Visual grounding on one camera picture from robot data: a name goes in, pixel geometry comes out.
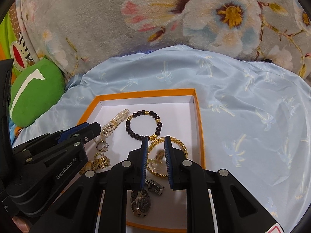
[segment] green cushion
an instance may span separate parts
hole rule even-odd
[[[64,91],[62,72],[53,62],[42,59],[26,68],[13,83],[11,119],[20,127],[31,125],[59,101]]]

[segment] red and white sticker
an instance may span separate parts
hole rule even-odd
[[[266,233],[284,233],[284,231],[282,230],[281,226],[276,223]]]

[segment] gold bangle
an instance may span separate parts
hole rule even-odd
[[[188,152],[187,152],[187,148],[186,146],[180,141],[178,140],[177,138],[174,138],[174,137],[170,137],[171,138],[171,142],[172,143],[175,143],[175,144],[178,144],[180,146],[180,148],[183,150],[183,152],[185,153],[185,156],[186,156],[186,159],[188,159]],[[152,151],[152,149],[160,144],[160,143],[163,143],[165,140],[165,137],[159,137],[158,139],[154,140],[151,145],[149,145],[148,147],[148,156],[150,154],[150,152]],[[150,168],[150,166],[148,165],[149,163],[152,162],[152,159],[147,159],[147,169],[148,171],[155,175],[155,176],[158,176],[158,177],[161,177],[161,178],[167,178],[167,174],[161,174],[161,173],[157,173],[155,172],[153,169]]]

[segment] watch face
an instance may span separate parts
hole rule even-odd
[[[150,207],[151,207],[150,199],[148,199],[147,197],[142,197],[139,199],[138,209],[142,213],[148,213]]]

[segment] black bead bracelet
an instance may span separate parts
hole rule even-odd
[[[135,138],[136,140],[140,140],[140,141],[143,140],[144,136],[140,136],[139,134],[135,134],[131,130],[131,119],[133,119],[135,117],[138,117],[138,116],[141,116],[141,115],[149,115],[149,116],[152,116],[155,119],[155,121],[157,123],[157,128],[155,130],[155,133],[152,136],[148,137],[149,140],[155,140],[160,135],[162,123],[160,122],[160,117],[156,113],[154,113],[153,111],[142,110],[142,111],[137,111],[137,112],[133,113],[132,115],[130,115],[128,117],[128,119],[126,120],[126,125],[125,125],[126,131],[128,132],[128,134],[132,138]]]

